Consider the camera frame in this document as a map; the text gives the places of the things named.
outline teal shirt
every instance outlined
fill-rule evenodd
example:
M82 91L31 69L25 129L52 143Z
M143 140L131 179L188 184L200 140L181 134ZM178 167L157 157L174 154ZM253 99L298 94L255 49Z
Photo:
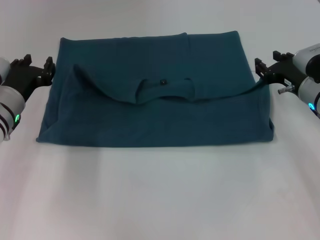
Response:
M38 142L183 147L273 139L236 31L61 39Z

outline white table surface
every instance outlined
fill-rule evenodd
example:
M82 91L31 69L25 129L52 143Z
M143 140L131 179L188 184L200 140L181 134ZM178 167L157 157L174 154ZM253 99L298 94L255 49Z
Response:
M0 0L0 55L59 40L237 30L254 58L320 42L317 0ZM319 240L320 121L273 85L271 143L85 148L35 142L37 89L0 146L0 240Z

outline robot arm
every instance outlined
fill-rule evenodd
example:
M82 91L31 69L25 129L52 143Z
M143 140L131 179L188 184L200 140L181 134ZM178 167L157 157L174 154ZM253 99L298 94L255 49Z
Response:
M34 90L52 84L56 71L52 57L48 57L44 68L30 66L31 63L29 54L12 63L0 57L0 143L10 139Z
M320 117L320 43L296 54L273 52L277 63L267 67L259 58L254 60L255 73L267 84L279 83L285 87L279 94L290 92L299 97Z

